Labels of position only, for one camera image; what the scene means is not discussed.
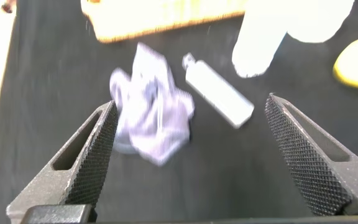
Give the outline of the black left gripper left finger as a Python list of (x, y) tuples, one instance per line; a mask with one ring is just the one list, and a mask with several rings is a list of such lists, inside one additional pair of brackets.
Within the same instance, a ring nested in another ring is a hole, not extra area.
[(11, 222), (19, 223), (36, 205), (90, 204), (94, 208), (108, 171), (117, 120), (113, 101), (96, 108), (7, 206)]

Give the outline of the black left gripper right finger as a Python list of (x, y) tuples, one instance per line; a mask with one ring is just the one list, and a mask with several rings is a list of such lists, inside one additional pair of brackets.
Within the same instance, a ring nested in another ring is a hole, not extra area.
[(358, 156), (289, 101), (269, 94), (265, 115), (314, 215), (358, 215)]

